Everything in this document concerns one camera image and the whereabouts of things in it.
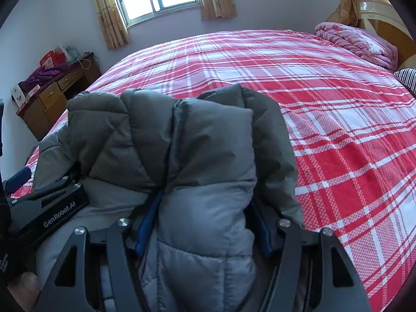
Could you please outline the person's hand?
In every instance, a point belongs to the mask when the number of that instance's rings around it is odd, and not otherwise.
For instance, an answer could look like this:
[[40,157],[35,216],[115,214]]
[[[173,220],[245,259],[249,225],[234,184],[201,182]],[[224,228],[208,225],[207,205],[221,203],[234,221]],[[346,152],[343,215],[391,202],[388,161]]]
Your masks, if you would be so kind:
[[36,304],[41,285],[36,274],[24,272],[17,281],[9,284],[8,290],[23,311],[29,312]]

